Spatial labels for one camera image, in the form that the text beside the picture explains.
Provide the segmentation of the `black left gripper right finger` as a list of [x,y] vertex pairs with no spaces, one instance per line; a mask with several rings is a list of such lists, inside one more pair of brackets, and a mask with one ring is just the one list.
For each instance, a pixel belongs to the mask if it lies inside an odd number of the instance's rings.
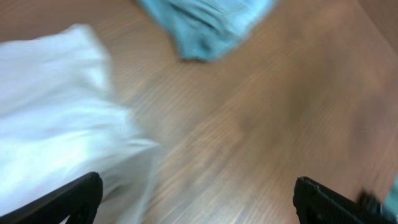
[[352,201],[308,177],[296,180],[293,205],[300,224],[397,224],[397,214],[372,193]]

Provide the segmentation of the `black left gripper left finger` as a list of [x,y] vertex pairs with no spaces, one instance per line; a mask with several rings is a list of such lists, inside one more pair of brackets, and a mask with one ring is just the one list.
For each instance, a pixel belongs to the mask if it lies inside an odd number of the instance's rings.
[[103,197],[103,181],[89,172],[1,217],[1,224],[93,224]]

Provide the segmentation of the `beige cotton shorts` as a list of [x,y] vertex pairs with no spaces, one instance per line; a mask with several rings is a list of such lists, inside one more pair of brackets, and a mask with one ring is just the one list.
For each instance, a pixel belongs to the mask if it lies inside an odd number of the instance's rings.
[[75,24],[1,44],[1,213],[97,172],[96,223],[140,223],[153,193],[159,146],[116,101],[109,57]]

